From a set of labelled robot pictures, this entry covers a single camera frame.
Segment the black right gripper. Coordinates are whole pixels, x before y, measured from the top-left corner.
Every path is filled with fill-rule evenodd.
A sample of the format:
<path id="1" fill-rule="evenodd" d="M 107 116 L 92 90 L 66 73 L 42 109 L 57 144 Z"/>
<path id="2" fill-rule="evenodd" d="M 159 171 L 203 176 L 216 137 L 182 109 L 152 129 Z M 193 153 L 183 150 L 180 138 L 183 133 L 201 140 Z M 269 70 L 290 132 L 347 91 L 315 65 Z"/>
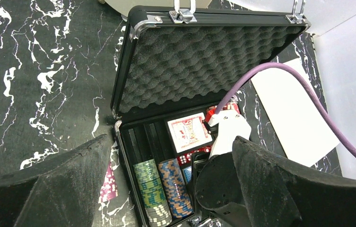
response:
<path id="1" fill-rule="evenodd" d="M 237 136 L 248 139 L 251 127 L 236 111 L 221 111 L 212 115 L 210 126 L 216 126 L 218 136 L 208 162 L 201 170 L 195 196 L 203 211 L 218 217 L 233 227 L 251 226 L 244 204 L 241 185 L 233 161 L 233 141 Z"/>

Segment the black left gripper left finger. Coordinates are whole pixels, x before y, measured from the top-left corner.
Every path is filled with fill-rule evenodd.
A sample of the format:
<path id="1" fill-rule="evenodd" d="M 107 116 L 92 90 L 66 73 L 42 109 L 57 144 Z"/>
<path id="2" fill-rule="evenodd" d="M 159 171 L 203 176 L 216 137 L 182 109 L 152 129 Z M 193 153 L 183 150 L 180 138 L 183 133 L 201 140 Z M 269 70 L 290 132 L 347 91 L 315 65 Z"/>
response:
<path id="1" fill-rule="evenodd" d="M 0 227 L 90 227 L 109 165 L 102 134 L 51 159 L 0 176 Z"/>

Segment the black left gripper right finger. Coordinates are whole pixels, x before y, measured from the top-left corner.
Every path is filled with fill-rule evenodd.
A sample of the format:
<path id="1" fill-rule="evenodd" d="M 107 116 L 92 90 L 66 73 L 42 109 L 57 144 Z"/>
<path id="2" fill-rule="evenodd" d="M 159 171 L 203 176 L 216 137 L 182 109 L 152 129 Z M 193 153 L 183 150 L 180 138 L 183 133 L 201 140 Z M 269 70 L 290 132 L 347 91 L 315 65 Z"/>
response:
<path id="1" fill-rule="evenodd" d="M 356 180 L 320 172 L 242 137 L 233 161 L 254 227 L 356 227 Z"/>

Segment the blue card deck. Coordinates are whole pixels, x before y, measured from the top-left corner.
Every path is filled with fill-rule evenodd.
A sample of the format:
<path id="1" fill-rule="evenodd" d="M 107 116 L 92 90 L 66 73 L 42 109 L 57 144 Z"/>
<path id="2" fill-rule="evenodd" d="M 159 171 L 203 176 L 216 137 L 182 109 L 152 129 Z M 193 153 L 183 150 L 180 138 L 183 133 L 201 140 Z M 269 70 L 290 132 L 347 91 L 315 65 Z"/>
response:
<path id="1" fill-rule="evenodd" d="M 192 167 L 188 166 L 182 170 L 186 183 L 189 183 L 192 179 Z"/>

